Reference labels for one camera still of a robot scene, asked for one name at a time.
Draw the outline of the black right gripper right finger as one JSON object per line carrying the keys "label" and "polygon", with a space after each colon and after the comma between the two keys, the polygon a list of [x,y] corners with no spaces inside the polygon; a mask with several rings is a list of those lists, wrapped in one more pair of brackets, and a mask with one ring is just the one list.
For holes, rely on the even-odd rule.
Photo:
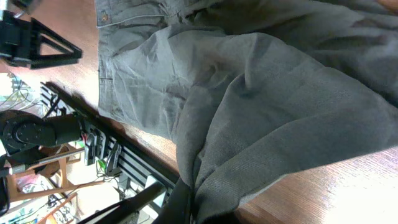
{"label": "black right gripper right finger", "polygon": [[190,224],[191,197],[190,187],[179,178],[169,202],[152,224]]}

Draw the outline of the grey shorts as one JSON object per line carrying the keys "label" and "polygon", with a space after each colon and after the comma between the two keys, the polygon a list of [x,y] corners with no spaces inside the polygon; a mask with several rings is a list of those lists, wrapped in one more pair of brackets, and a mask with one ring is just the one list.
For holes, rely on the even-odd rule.
{"label": "grey shorts", "polygon": [[102,116],[176,145],[193,223],[288,174],[397,146],[397,14],[377,1],[95,2]]}

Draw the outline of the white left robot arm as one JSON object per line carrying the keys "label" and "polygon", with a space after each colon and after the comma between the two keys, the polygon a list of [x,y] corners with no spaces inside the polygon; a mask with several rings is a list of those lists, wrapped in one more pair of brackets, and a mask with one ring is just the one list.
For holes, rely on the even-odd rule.
{"label": "white left robot arm", "polygon": [[[49,68],[75,64],[81,56],[81,49],[38,20],[24,21],[11,11],[1,10],[1,59],[8,65]],[[1,166],[2,214],[9,210],[11,202],[6,177],[38,164],[39,147],[84,141],[85,162],[106,155],[109,142],[106,134],[82,114],[51,116],[59,109],[60,101],[59,96],[52,96],[46,103],[49,110],[43,117],[19,110],[1,112],[1,144],[5,150],[2,159],[17,161],[16,166]]]}

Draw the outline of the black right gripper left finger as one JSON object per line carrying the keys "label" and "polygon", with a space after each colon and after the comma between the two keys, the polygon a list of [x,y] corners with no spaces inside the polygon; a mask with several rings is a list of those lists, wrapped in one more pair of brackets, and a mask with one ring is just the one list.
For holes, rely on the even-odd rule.
{"label": "black right gripper left finger", "polygon": [[122,223],[164,192],[165,187],[160,182],[156,182],[137,195],[110,205],[78,222],[78,224]]}

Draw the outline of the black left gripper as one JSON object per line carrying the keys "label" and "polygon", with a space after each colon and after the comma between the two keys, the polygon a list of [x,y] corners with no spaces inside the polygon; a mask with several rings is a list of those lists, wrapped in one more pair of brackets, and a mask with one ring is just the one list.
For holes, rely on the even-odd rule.
{"label": "black left gripper", "polygon": [[[43,23],[15,18],[11,11],[1,11],[1,60],[12,67],[42,69],[79,62],[83,51]],[[42,55],[43,45],[59,54]]]}

